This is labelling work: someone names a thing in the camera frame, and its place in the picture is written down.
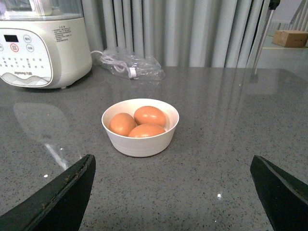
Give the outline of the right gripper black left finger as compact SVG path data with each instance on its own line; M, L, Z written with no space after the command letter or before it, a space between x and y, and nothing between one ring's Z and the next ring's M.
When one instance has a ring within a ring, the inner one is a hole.
M2 231L77 231L96 171L88 154L28 199L0 217Z

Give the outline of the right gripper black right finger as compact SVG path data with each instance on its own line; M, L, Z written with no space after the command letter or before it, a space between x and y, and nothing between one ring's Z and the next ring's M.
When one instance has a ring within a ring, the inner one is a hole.
M255 155L250 172L266 215L275 231L308 229L308 185Z

